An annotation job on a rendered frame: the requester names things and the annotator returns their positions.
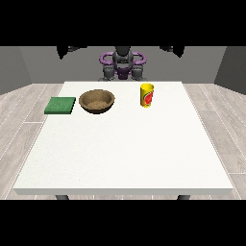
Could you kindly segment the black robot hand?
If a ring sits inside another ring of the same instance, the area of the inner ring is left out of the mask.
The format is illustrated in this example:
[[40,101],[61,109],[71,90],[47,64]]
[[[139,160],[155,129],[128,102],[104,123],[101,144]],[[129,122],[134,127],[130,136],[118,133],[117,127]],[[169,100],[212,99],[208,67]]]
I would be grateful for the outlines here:
[[172,52],[179,58],[184,54],[185,50],[183,46],[161,46],[160,49],[166,52]]
[[82,46],[64,46],[59,45],[57,47],[57,53],[59,58],[62,60],[65,55],[67,55],[70,52],[74,52],[76,50],[82,49]]

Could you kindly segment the green square pad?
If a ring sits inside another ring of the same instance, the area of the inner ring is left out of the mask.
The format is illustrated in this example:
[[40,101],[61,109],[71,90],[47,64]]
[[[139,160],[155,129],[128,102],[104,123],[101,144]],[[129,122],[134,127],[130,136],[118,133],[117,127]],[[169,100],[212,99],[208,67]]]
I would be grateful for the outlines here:
[[75,97],[51,97],[45,110],[45,114],[70,114],[73,110]]

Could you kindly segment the yellow cup with melon print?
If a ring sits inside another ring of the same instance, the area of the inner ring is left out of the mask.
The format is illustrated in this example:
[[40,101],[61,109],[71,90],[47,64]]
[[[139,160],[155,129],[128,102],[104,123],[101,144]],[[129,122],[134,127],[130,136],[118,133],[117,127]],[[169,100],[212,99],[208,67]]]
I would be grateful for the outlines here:
[[140,105],[144,108],[151,106],[154,94],[154,86],[152,84],[142,84],[140,86]]

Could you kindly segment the brown wooden bowl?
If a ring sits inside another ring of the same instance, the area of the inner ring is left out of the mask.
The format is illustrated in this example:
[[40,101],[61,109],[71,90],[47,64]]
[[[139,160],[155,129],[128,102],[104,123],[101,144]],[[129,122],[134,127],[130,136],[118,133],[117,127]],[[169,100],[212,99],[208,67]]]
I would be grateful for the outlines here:
[[79,98],[80,106],[87,112],[100,114],[108,111],[115,101],[114,95],[107,90],[94,89],[83,93]]

